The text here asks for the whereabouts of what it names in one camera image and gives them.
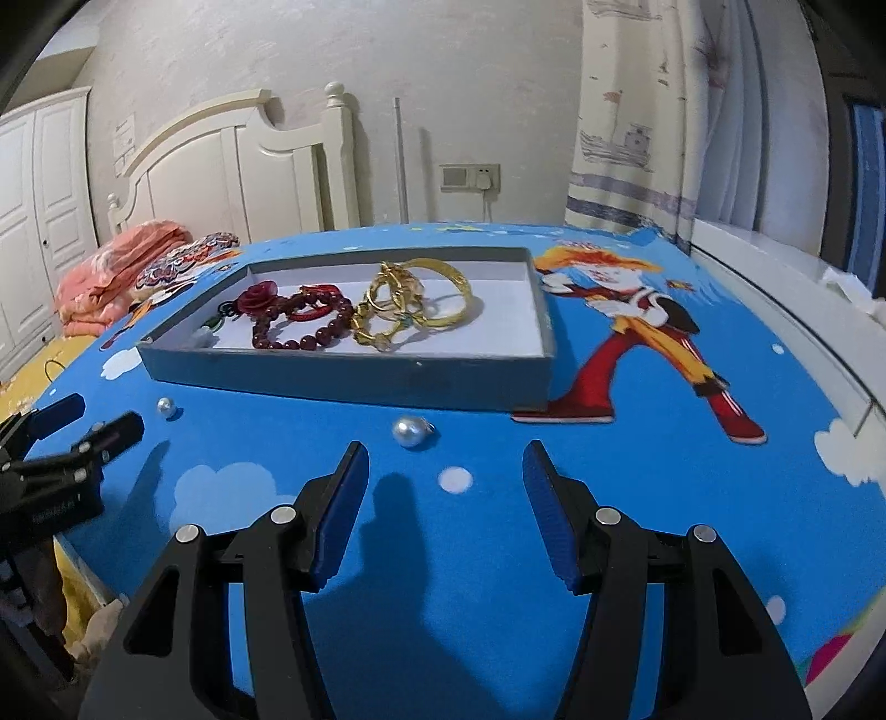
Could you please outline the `person left hand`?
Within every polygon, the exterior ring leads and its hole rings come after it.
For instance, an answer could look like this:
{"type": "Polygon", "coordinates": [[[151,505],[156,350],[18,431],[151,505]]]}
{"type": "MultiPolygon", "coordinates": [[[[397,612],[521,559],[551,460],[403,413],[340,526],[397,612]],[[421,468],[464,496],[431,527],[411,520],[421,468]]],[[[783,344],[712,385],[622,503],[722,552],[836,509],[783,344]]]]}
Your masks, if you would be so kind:
{"type": "Polygon", "coordinates": [[[33,621],[48,636],[60,636],[68,619],[54,544],[51,540],[15,555],[9,561],[15,579],[23,588],[27,609],[20,608],[8,593],[2,593],[2,618],[24,627],[33,621]]]}

